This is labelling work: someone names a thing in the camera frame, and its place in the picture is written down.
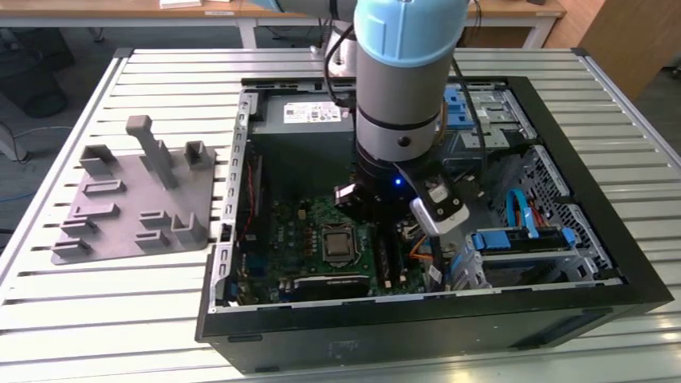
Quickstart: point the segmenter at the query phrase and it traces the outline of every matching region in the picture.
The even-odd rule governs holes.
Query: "table leg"
[[[13,142],[9,131],[2,128],[0,128],[0,153],[2,153],[10,161],[25,160],[25,156],[28,155],[21,145],[18,145],[18,142]]]
[[[554,23],[555,18],[537,18],[535,25],[530,30],[530,34],[527,34],[522,49],[539,49],[543,46]]]
[[[241,45],[244,49],[257,48],[256,43],[256,27],[257,22],[254,18],[238,18],[236,19],[236,25],[241,35]]]
[[[104,41],[104,28],[89,27],[89,28],[86,28],[86,31],[92,35],[92,39],[94,42]]]

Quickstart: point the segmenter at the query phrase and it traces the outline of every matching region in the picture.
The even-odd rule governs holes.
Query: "label sticker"
[[[333,102],[290,102],[284,105],[284,124],[317,122],[341,122],[341,108]]]
[[[228,10],[206,10],[204,14],[206,16],[234,16],[234,12],[229,12]]]
[[[430,265],[430,269],[427,269],[427,275],[435,280],[437,283],[442,282],[442,273],[435,269],[433,265]]]
[[[433,199],[434,203],[439,203],[446,199],[446,196],[449,193],[446,192],[445,185],[438,185],[437,188],[433,188],[427,191],[427,194],[430,194],[430,198]]]

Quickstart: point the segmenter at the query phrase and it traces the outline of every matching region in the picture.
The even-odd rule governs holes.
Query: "slotted metal table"
[[[526,76],[614,204],[675,302],[555,349],[365,365],[290,381],[678,381],[681,160],[589,57],[570,50],[462,49],[470,76]],[[242,378],[193,340],[208,249],[53,266],[49,246],[82,175],[84,145],[140,152],[125,135],[146,114],[169,148],[202,140],[229,158],[240,81],[317,77],[304,49],[137,49],[112,60],[0,257],[0,381],[217,381]],[[217,217],[226,163],[214,175]],[[210,227],[210,235],[217,235]]]

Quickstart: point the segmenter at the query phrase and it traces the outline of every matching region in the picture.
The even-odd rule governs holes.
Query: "wooden table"
[[[523,48],[541,48],[553,23],[565,15],[557,0],[535,6],[525,0],[479,0],[482,26],[523,26]],[[475,8],[467,9],[473,26]],[[244,48],[256,48],[257,26],[314,26],[317,19],[264,10],[245,0],[161,10],[158,0],[0,0],[0,27],[237,26]]]

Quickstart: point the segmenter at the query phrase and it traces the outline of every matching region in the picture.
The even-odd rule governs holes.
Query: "robotic arm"
[[[374,222],[397,221],[410,208],[425,233],[443,235],[467,218],[441,162],[430,158],[467,0],[250,1],[353,22],[358,169],[356,183],[336,189],[336,206]]]

